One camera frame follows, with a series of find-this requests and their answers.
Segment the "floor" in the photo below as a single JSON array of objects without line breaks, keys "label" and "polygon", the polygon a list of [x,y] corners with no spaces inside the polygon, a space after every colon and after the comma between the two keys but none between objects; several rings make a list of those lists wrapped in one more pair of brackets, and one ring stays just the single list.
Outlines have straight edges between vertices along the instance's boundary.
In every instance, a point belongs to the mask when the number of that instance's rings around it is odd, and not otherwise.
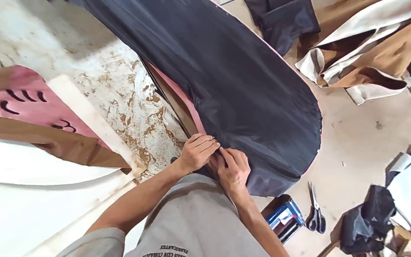
[{"label": "floor", "polygon": [[[327,5],[320,0],[313,4]],[[294,56],[295,51],[289,52],[287,61],[293,64]],[[83,94],[147,164],[138,182],[179,155],[180,144],[162,123],[161,102],[137,56],[82,9],[63,1],[0,0],[0,58],[5,66],[25,65],[46,79],[68,74],[78,81]],[[328,226],[323,235],[301,228],[286,244],[292,256],[319,254],[341,214],[364,200],[370,184],[383,184],[385,167],[411,145],[408,91],[356,106],[343,89],[307,83],[323,114],[322,146],[287,193],[307,216],[307,182],[312,181]],[[256,199],[261,208],[269,200]],[[344,254],[335,249],[329,256]]]}]

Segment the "black upholstery fabric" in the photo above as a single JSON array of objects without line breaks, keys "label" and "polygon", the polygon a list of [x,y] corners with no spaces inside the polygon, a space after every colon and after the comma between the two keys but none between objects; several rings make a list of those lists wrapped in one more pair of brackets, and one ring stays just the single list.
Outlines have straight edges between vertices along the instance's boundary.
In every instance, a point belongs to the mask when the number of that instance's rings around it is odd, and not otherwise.
[{"label": "black upholstery fabric", "polygon": [[279,196],[320,147],[310,88],[267,44],[209,0],[87,0],[124,43],[175,81],[223,147],[245,152],[253,195]]},{"label": "black upholstery fabric", "polygon": [[294,39],[320,32],[311,0],[245,0],[264,40],[284,56]]}]

